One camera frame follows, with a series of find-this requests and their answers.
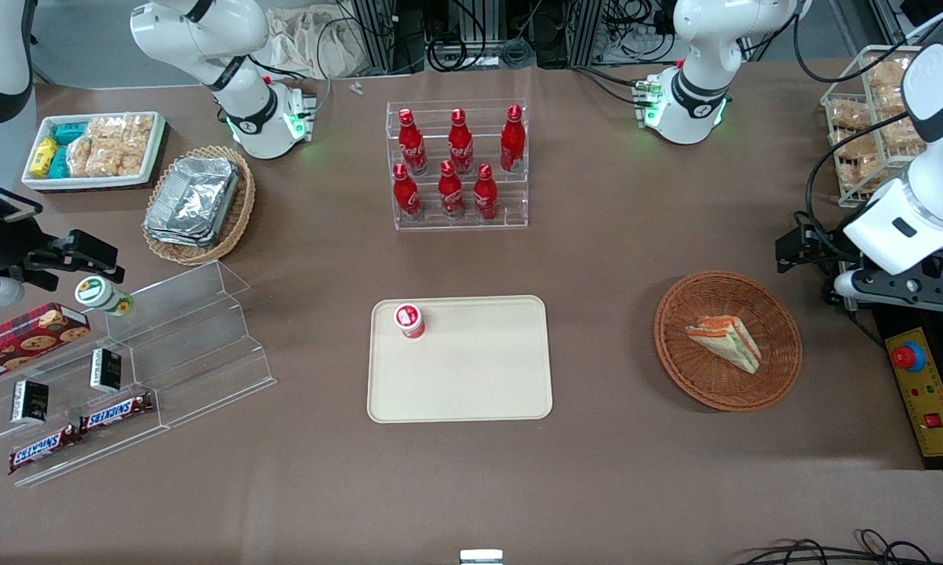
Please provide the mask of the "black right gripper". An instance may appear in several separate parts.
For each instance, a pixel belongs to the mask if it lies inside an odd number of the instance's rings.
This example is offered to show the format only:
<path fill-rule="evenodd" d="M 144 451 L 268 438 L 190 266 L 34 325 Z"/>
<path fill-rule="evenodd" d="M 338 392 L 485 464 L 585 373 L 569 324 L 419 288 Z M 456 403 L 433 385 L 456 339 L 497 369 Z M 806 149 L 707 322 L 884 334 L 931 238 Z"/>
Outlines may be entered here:
<path fill-rule="evenodd" d="M 22 210 L 6 196 L 8 191 L 0 187 L 0 276 L 37 287 L 59 286 L 59 276 L 51 271 L 90 273 L 117 285 L 124 282 L 117 248 L 83 230 L 70 230 L 60 239 L 62 257 L 34 255 L 52 250 L 55 236 L 43 232 L 34 216 L 17 216 Z"/>

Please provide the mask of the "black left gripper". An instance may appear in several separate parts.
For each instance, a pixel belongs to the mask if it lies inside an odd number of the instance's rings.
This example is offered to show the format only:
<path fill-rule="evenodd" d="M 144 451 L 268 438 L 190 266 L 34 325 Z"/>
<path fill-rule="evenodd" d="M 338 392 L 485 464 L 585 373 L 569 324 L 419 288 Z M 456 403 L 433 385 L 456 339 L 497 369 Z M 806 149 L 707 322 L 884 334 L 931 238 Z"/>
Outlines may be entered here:
<path fill-rule="evenodd" d="M 811 223 L 798 224 L 793 240 L 775 241 L 777 273 L 806 264 L 826 272 L 841 260 L 850 260 L 850 253 L 838 248 L 829 233 Z M 863 260 L 863 265 L 857 272 L 857 291 L 863 301 L 943 312 L 943 250 L 898 275 L 877 268 L 874 261 Z"/>

